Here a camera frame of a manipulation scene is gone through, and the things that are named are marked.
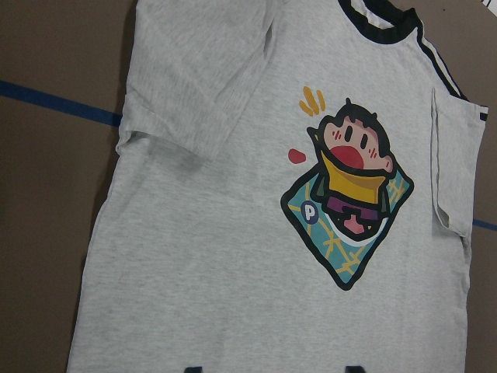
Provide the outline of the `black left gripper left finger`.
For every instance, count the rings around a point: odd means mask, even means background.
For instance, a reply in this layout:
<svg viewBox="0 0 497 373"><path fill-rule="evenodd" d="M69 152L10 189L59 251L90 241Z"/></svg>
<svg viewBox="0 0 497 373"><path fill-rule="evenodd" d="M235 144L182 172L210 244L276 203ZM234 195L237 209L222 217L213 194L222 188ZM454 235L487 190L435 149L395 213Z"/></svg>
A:
<svg viewBox="0 0 497 373"><path fill-rule="evenodd" d="M203 373L203 368L201 366L187 367L185 368L184 373Z"/></svg>

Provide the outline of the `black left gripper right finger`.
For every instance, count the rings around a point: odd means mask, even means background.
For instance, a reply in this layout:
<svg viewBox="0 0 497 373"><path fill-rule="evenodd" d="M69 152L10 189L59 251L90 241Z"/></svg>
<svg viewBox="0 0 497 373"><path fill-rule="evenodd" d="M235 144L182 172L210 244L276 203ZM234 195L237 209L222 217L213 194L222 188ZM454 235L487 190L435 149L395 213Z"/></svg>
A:
<svg viewBox="0 0 497 373"><path fill-rule="evenodd" d="M347 365L345 367L345 373L366 373L366 370L361 365Z"/></svg>

